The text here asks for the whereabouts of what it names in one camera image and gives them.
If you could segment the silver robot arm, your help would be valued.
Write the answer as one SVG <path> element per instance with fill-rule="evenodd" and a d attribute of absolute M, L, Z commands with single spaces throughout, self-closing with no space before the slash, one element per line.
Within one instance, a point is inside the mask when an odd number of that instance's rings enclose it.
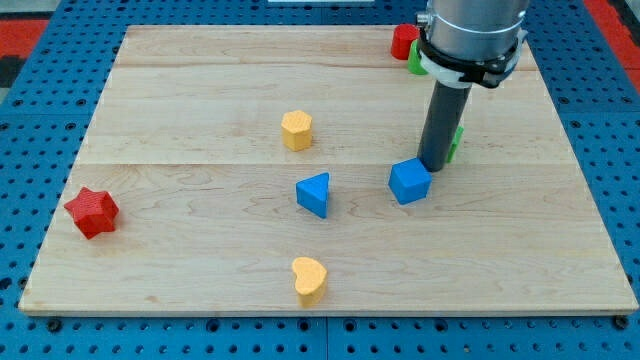
<path fill-rule="evenodd" d="M 454 89 L 493 89 L 513 72 L 528 0 L 429 0 L 416 15 L 420 66 Z"/>

